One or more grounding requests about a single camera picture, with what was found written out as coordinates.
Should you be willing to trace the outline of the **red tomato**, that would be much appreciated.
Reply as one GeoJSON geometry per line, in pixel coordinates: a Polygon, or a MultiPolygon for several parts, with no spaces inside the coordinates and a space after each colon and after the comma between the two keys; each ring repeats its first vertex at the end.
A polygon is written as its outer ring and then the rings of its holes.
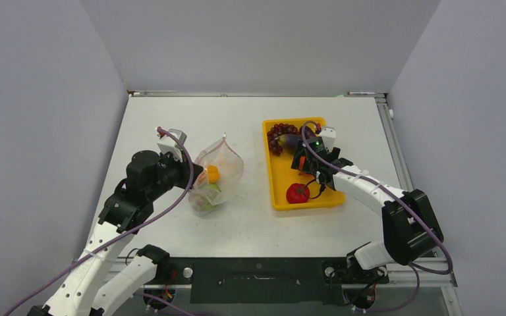
{"type": "Polygon", "coordinates": [[[290,204],[307,203],[310,199],[310,189],[305,184],[291,184],[285,194],[286,200],[290,204]]]}

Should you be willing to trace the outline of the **large purple eggplant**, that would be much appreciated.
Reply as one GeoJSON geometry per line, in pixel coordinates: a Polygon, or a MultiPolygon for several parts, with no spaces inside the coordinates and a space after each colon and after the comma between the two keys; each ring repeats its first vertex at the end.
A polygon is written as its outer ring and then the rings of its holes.
{"type": "Polygon", "coordinates": [[[299,141],[302,141],[302,136],[299,134],[283,134],[276,138],[277,144],[280,145],[285,151],[294,153],[298,147],[299,141]]]}

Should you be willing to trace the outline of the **orange pumpkin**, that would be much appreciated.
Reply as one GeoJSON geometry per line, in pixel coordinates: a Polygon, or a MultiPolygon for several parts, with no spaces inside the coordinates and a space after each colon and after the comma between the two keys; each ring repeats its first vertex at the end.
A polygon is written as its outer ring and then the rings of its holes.
{"type": "Polygon", "coordinates": [[[299,163],[298,163],[298,171],[300,173],[304,172],[304,164],[305,164],[305,162],[306,162],[306,157],[305,156],[301,156],[300,160],[299,160],[299,163]]]}

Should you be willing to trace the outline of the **green cabbage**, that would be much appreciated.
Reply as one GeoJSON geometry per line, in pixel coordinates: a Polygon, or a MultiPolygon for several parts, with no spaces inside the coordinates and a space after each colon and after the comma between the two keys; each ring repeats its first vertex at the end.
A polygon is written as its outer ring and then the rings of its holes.
{"type": "Polygon", "coordinates": [[[193,202],[195,210],[198,212],[208,212],[215,209],[214,201],[221,193],[221,189],[216,184],[209,184],[198,193],[194,193],[193,202]]]}

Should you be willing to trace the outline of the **clear pink-dotted zip bag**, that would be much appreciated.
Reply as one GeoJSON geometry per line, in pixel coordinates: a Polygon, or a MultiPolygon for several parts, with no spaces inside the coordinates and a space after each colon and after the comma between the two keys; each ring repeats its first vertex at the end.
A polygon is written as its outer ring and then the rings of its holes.
{"type": "Polygon", "coordinates": [[[227,135],[224,134],[219,140],[201,151],[194,163],[203,167],[204,171],[193,183],[193,187],[188,194],[188,201],[195,214],[206,215],[216,210],[220,205],[224,204],[234,196],[244,172],[244,161],[229,145],[227,142],[227,135]],[[204,187],[208,187],[210,184],[206,172],[206,167],[208,165],[214,165],[219,169],[221,177],[216,185],[220,187],[221,193],[214,201],[214,210],[208,212],[198,212],[194,207],[193,195],[194,193],[198,193],[200,190],[203,190],[204,187]]]}

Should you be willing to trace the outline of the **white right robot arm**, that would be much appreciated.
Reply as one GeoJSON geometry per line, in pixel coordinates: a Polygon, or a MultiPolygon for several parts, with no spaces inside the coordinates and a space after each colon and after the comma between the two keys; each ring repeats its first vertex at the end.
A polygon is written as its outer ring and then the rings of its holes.
{"type": "Polygon", "coordinates": [[[312,175],[324,188],[347,194],[380,217],[382,239],[368,242],[347,255],[346,273],[351,280],[362,282],[372,269],[390,263],[412,265],[443,246],[443,233],[423,191],[390,186],[339,153],[337,147],[328,151],[320,137],[299,140],[291,167],[312,175]]]}

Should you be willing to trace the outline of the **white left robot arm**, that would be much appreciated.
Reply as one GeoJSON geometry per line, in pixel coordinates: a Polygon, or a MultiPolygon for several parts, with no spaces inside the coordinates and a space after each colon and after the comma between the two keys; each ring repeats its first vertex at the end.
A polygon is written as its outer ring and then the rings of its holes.
{"type": "Polygon", "coordinates": [[[201,171],[179,146],[135,153],[125,178],[106,199],[80,258],[60,273],[60,287],[29,315],[111,315],[145,283],[167,280],[169,254],[152,245],[110,281],[105,278],[138,231],[155,221],[154,201],[173,188],[187,194],[201,171]]]}

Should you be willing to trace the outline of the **yellow bell pepper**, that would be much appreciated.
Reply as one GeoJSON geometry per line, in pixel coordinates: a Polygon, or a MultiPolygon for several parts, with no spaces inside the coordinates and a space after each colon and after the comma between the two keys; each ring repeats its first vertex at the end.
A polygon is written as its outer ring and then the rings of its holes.
{"type": "Polygon", "coordinates": [[[206,167],[207,177],[210,184],[217,184],[221,177],[219,169],[214,165],[206,167]]]}

